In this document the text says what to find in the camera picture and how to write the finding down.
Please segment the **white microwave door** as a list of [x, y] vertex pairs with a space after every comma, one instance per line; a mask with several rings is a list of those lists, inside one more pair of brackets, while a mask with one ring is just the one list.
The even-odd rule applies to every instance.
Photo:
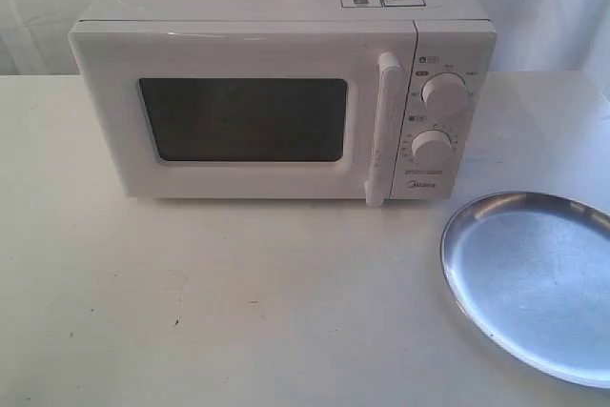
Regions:
[[70, 42], [130, 196], [391, 196], [411, 20], [82, 20]]

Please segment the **white microwave oven body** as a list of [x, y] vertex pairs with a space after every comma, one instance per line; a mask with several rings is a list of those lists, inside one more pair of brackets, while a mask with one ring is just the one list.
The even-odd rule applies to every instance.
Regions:
[[[392, 193], [387, 200], [437, 199], [449, 196], [453, 189], [496, 34], [473, 0], [425, 3], [425, 7], [416, 8], [345, 9], [340, 0], [196, 0], [193, 4], [184, 0], [136, 0], [135, 8], [129, 9], [120, 0], [98, 0], [79, 21], [411, 20], [417, 26], [418, 45]], [[458, 75], [469, 92], [468, 107], [453, 115], [428, 111], [421, 96], [424, 84], [444, 72]], [[421, 167], [413, 158], [413, 139], [429, 130], [450, 137], [453, 154], [441, 166]]]

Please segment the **round metal plate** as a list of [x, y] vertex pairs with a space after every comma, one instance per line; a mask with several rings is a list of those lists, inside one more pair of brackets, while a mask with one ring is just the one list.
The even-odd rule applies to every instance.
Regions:
[[609, 215], [546, 193], [456, 211], [440, 262], [461, 311], [502, 350], [556, 378], [609, 386]]

